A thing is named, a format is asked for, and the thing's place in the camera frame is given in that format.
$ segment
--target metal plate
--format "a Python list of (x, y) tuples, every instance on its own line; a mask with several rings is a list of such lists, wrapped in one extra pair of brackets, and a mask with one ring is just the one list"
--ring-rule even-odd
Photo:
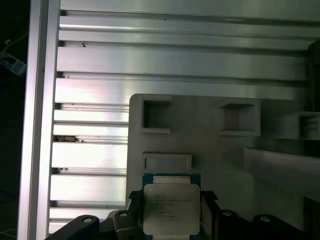
[(143, 231), (147, 235), (196, 235), (200, 230), (200, 188), (195, 184), (144, 187)]

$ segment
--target metal surface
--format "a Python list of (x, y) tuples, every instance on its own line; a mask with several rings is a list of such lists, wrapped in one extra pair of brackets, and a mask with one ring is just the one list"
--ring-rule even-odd
[(35, 239), (48, 0), (32, 0), (26, 74), (18, 240)]
[(146, 235), (196, 235), (200, 231), (200, 187), (196, 184), (147, 184), (143, 188)]
[[(317, 0), (217, 0), (214, 4), (209, 0), (61, 0), (61, 5), (51, 2), (46, 11), (43, 2), (41, 17), (47, 13), (50, 17), (49, 41), (47, 60), (39, 55), (37, 61), (39, 66), (46, 64), (46, 93), (44, 102), (41, 87), (28, 97), (28, 85), (34, 88), (36, 79), (28, 76), (20, 198), (37, 198), (30, 188), (38, 189), (42, 126), (38, 238), (45, 238), (48, 227), (52, 233), (68, 222), (63, 214), (61, 218), (49, 216), (50, 204), (67, 209), (101, 207), (98, 198), (81, 201), (79, 191), (71, 201), (49, 201), (49, 191), (64, 194), (63, 181), (50, 186), (52, 174), (52, 179), (72, 177), (75, 189), (80, 183), (108, 183), (109, 176), (126, 174), (132, 95), (304, 101), (307, 46), (320, 38), (319, 4)], [(31, 11), (36, 14), (39, 5)], [(37, 24), (31, 21), (30, 29)], [(44, 42), (46, 34), (38, 31), (30, 34), (30, 42), (35, 43), (38, 36)], [(29, 48), (30, 63), (37, 51)], [(53, 135), (71, 136), (77, 143), (52, 143)], [(92, 156), (86, 151), (93, 151)], [(30, 183), (31, 170), (36, 183)], [(98, 196), (94, 191), (89, 189), (92, 196)], [(27, 234), (26, 216), (32, 211), (32, 207), (27, 211), (28, 204), (27, 200), (20, 204), (23, 234)]]
[(125, 205), (126, 178), (123, 176), (68, 176), (51, 177), (52, 201), (109, 202)]
[(306, 61), (300, 56), (172, 49), (165, 46), (137, 48), (106, 45), (100, 49), (80, 47), (79, 44), (79, 47), (59, 47), (57, 70), (289, 81), (306, 79)]
[(245, 148), (244, 169), (256, 177), (320, 201), (319, 158)]
[(50, 208), (51, 156), (53, 143), (53, 120), (56, 84), (57, 46), (59, 32), (60, 0), (49, 1), (47, 40), (43, 85), (43, 110), (41, 124), (40, 171), (37, 201), (36, 240), (43, 240), (48, 235)]
[(201, 79), (197, 78), (193, 80), (195, 81), (183, 82), (171, 79), (165, 81), (161, 80), (161, 77), (158, 80), (156, 77), (154, 80), (58, 78), (55, 101), (57, 103), (129, 104), (130, 97), (136, 93), (299, 101), (304, 99), (307, 92), (304, 87), (210, 83), (201, 82)]
[(55, 110), (54, 121), (59, 123), (117, 123), (128, 124), (126, 112)]
[(125, 144), (55, 142), (52, 149), (52, 167), (125, 172), (127, 146)]
[(95, 12), (150, 13), (223, 18), (258, 18), (291, 21), (320, 21), (317, 0), (62, 0), (61, 9)]

